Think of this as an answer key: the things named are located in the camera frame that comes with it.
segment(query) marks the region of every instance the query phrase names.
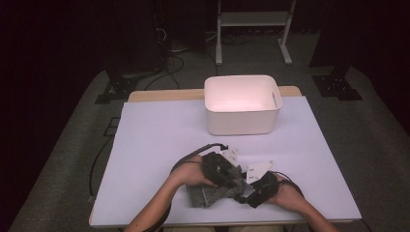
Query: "dark background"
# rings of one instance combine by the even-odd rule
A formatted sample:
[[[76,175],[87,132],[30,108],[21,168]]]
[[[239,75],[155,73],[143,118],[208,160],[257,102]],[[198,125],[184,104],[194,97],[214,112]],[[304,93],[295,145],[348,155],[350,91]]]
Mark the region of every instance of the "dark background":
[[[205,30],[215,30],[215,0],[163,0],[163,12],[154,21],[147,6],[155,9],[159,1],[133,2],[116,1],[117,11],[132,4],[121,15],[108,0],[1,2],[1,231],[13,222],[83,92],[107,60],[136,70],[160,67],[153,23],[165,26],[171,37],[190,38],[197,45]],[[287,7],[263,0],[224,0],[222,6],[226,11]],[[127,17],[132,10],[137,19]],[[409,10],[404,1],[299,0],[291,27],[305,33],[321,29],[311,65],[334,66],[348,57],[407,131]],[[136,46],[130,46],[132,40]],[[149,62],[141,56],[150,57]]]

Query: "hand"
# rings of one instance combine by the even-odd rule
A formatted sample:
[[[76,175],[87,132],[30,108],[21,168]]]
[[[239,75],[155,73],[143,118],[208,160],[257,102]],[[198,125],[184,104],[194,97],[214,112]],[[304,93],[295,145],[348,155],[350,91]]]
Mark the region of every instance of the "hand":
[[[169,175],[169,178],[175,180],[181,186],[198,186],[205,184],[216,187],[217,185],[205,178],[202,173],[201,162],[202,157],[196,155],[177,167]]]
[[[283,180],[283,177],[276,174],[278,181]],[[300,213],[303,209],[309,206],[309,203],[304,197],[295,190],[292,186],[280,184],[277,194],[269,198],[266,202],[277,204],[281,208]]]

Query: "wooden table edge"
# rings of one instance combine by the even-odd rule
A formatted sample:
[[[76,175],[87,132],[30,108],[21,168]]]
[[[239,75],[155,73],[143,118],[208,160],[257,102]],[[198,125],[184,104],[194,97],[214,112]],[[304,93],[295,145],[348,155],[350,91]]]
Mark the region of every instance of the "wooden table edge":
[[[296,86],[279,86],[282,97],[300,97],[300,89]],[[128,102],[156,102],[156,101],[179,101],[179,100],[203,100],[203,89],[184,90],[153,90],[134,91],[130,94]]]

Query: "gray carpet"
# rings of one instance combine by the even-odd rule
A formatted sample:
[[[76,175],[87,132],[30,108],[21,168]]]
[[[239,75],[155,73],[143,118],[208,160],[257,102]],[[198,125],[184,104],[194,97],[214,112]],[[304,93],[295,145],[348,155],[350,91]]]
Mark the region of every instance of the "gray carpet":
[[[292,66],[284,65],[278,36],[255,36],[250,43],[223,46],[219,75],[263,73],[271,75],[278,85],[298,86],[307,96],[341,173],[372,230],[410,231],[409,136],[376,95],[369,79],[355,68],[349,70],[346,79],[359,91],[362,101],[320,96],[311,76],[327,74],[332,69],[308,67],[318,34],[290,34],[287,46]],[[208,51],[215,55],[213,45],[208,46]],[[192,51],[179,57],[185,64],[175,73],[175,79],[182,89],[203,88],[205,79],[216,75],[216,67],[206,53]],[[171,71],[181,64],[177,59],[168,62]],[[144,89],[154,78],[141,80],[137,89]],[[108,139],[103,133],[109,120],[120,116],[124,103],[94,104],[107,82],[106,73],[101,72],[84,93],[10,231],[117,231],[94,229],[88,224],[93,207],[88,202],[89,171]],[[169,77],[150,86],[151,90],[175,88]],[[94,192],[98,191],[111,147],[112,141],[102,150],[96,164]],[[337,227],[341,231],[367,231],[359,221]],[[306,227],[297,225],[294,231],[306,231]]]

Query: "table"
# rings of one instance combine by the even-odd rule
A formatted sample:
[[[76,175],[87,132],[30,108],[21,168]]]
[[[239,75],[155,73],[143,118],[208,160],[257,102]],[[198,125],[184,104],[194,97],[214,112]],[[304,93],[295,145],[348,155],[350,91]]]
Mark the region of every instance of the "table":
[[[220,9],[220,0],[218,1],[218,24],[217,24],[217,45],[216,45],[216,63],[222,64],[222,45],[220,42],[221,28],[232,26],[284,26],[283,35],[278,39],[278,45],[282,53],[284,63],[292,64],[289,52],[286,47],[286,40],[289,34],[290,24],[292,22],[295,10],[296,0],[290,3],[287,12],[244,12],[244,13],[223,13]]]
[[[279,87],[279,91],[283,96],[283,108],[274,131],[265,135],[242,136],[212,136],[206,132],[202,123],[205,115],[201,112],[203,90],[133,92],[123,109],[90,216],[90,225],[99,228],[127,225],[151,199],[179,158],[214,142],[230,145],[231,148],[232,145],[241,147],[241,165],[266,159],[266,153],[270,158],[271,150],[275,149],[274,169],[289,175],[327,219],[360,219],[356,203],[306,98],[301,97],[296,87]],[[289,140],[297,143],[289,146]],[[298,214],[278,206],[263,204],[252,209],[232,199],[222,199],[208,209],[194,209],[188,203],[186,189],[180,188],[164,226],[287,224],[301,221],[303,219]]]

